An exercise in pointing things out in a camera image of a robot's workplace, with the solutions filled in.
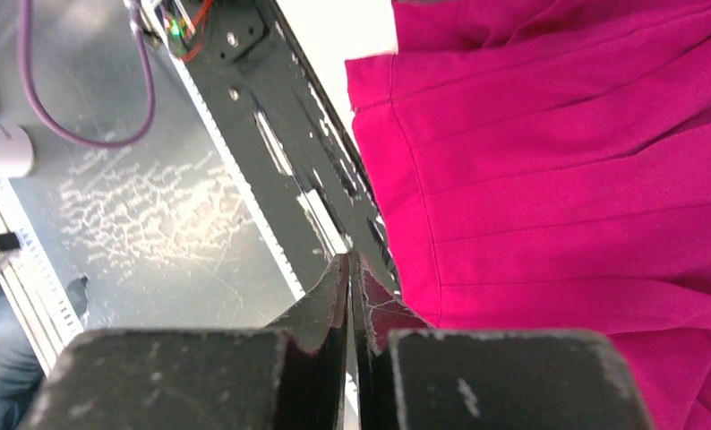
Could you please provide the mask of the magenta garment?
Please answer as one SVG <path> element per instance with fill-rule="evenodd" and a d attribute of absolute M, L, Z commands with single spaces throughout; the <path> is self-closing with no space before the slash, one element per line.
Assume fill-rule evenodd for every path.
<path fill-rule="evenodd" d="M 711 429 L 711 1 L 395 2 L 345 63 L 407 305 L 598 331 L 660 429 Z"/>

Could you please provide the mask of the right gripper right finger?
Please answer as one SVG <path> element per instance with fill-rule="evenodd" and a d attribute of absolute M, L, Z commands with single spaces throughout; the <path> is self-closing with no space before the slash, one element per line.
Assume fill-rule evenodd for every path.
<path fill-rule="evenodd" d="M 364 255 L 353 252 L 350 262 L 353 332 L 359 357 L 378 357 L 404 338 L 432 328 L 381 281 Z"/>

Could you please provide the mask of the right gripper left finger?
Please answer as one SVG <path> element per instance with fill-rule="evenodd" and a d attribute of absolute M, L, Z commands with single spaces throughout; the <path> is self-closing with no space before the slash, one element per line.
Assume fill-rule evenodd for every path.
<path fill-rule="evenodd" d="M 349 277 L 350 255 L 335 256 L 313 288 L 267 327 L 288 334 L 310 356 L 343 353 Z"/>

